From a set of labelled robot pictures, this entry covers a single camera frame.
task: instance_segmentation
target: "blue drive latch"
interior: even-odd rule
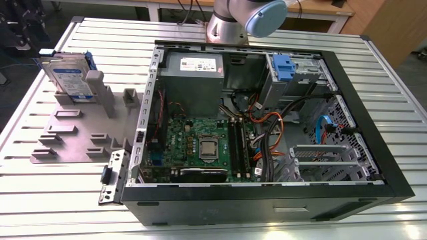
[[[295,75],[295,64],[289,55],[273,55],[273,67],[281,82],[290,82]]]

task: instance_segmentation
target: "table leg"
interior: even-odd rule
[[[349,16],[337,16],[337,20],[333,22],[329,28],[329,34],[339,34],[347,22]]]
[[[150,14],[150,21],[151,22],[161,22],[161,17],[159,17],[159,4],[149,2],[147,3],[147,8],[149,8],[149,14]]]
[[[51,4],[55,12],[59,12],[62,10],[61,3],[58,3],[57,1],[51,1]]]

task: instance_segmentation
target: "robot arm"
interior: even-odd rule
[[[247,33],[267,37],[281,27],[287,13],[283,0],[215,0],[209,42],[242,45],[249,42]]]

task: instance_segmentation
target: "aluminum table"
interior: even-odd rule
[[[142,92],[155,39],[203,42],[205,28],[86,18],[70,24],[57,50],[89,49],[113,91]],[[0,237],[427,238],[427,114],[373,43],[357,35],[278,31],[267,38],[251,37],[250,44],[337,53],[417,196],[338,222],[146,227],[125,206],[98,206],[103,163],[30,162],[57,105],[57,88],[42,70],[0,135]]]

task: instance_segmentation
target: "side panel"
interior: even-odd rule
[[[130,201],[145,226],[279,223],[341,220],[386,198],[294,198],[205,201]]]

